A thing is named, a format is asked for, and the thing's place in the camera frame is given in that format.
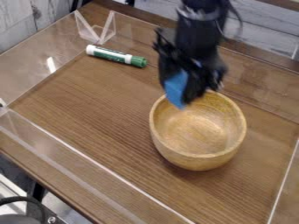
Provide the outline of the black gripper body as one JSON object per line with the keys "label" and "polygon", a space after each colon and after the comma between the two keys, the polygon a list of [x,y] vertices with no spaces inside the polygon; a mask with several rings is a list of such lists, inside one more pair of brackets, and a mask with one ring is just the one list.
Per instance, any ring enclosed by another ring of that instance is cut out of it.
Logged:
{"label": "black gripper body", "polygon": [[177,52],[185,73],[200,68],[226,72],[217,46],[229,11],[229,0],[181,0],[176,26],[154,30],[153,49]]}

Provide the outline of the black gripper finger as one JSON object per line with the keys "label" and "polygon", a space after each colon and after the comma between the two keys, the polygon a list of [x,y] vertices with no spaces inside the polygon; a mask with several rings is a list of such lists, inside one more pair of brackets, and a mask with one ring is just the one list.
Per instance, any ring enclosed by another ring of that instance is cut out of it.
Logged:
{"label": "black gripper finger", "polygon": [[181,97],[182,102],[189,104],[196,98],[202,97],[209,89],[217,91],[221,86],[222,76],[222,70],[209,70],[206,68],[188,72],[188,81]]}
{"label": "black gripper finger", "polygon": [[161,87],[164,87],[165,81],[182,70],[182,67],[177,52],[165,52],[164,50],[158,50],[157,53],[158,81]]}

